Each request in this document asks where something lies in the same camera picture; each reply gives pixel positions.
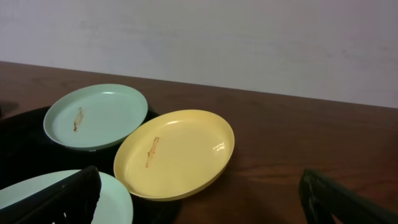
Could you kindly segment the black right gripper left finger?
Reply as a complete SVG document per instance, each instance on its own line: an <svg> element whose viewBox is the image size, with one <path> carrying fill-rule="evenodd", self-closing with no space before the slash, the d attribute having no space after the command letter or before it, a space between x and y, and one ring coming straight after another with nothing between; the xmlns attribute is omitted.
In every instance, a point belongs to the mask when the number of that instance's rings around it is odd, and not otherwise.
<svg viewBox="0 0 398 224"><path fill-rule="evenodd" d="M100 173L89 166L2 208L1 223L90 224L100 192Z"/></svg>

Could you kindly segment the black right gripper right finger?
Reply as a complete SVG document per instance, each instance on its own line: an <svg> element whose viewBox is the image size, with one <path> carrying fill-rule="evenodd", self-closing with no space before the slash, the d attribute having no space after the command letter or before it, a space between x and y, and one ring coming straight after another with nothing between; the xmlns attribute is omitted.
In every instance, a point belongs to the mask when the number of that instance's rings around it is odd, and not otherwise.
<svg viewBox="0 0 398 224"><path fill-rule="evenodd" d="M305 169L298 188L308 223L397 223L397 214L360 197L322 173Z"/></svg>

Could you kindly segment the yellow plate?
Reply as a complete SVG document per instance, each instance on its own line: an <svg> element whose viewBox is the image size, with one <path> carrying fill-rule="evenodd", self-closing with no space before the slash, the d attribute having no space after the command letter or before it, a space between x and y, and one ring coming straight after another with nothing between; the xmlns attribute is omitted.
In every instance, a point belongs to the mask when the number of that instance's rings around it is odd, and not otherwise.
<svg viewBox="0 0 398 224"><path fill-rule="evenodd" d="M178 200L203 190L221 175L234 142L230 124L212 112L163 114L123 141L114 158L114 176L135 196Z"/></svg>

